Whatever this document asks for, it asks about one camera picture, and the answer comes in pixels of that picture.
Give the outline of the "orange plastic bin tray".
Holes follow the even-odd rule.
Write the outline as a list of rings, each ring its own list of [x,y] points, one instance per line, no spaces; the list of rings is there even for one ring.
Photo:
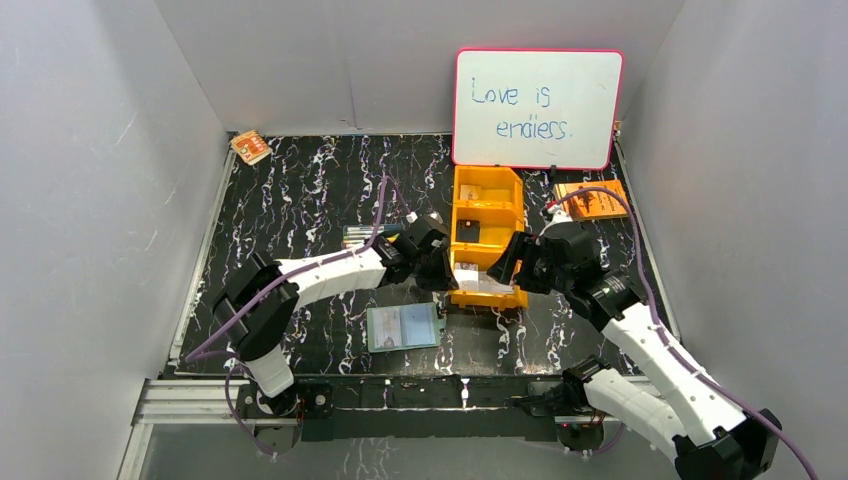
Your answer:
[[[479,201],[458,199],[463,184],[479,185]],[[456,224],[460,219],[477,220],[481,225],[479,243],[459,243],[455,240]],[[523,181],[509,167],[458,166],[454,171],[454,189],[451,210],[450,265],[477,264],[480,271],[487,270],[501,256],[511,236],[525,228]],[[528,306],[526,292],[514,287],[514,293],[488,294],[462,291],[459,287],[449,292],[451,303],[460,308],[487,307],[498,311],[521,309]]]

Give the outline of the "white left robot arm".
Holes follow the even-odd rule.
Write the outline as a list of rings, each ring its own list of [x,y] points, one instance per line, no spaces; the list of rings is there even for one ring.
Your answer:
[[[448,291],[449,229],[431,216],[413,217],[396,235],[378,233],[364,245],[287,262],[255,254],[212,303],[220,334],[229,338],[275,416],[294,411],[299,391],[281,342],[292,315],[319,300],[413,279],[428,291]]]

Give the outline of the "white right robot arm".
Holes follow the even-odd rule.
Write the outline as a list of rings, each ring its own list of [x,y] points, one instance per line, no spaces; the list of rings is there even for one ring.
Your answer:
[[[682,479],[754,479],[772,466],[780,429],[775,417],[712,388],[705,369],[653,318],[641,282],[603,267],[581,225],[552,224],[539,235],[514,232],[487,273],[530,293],[562,294],[656,390],[650,394],[590,357],[565,370],[559,386],[530,400],[612,415],[666,455]]]

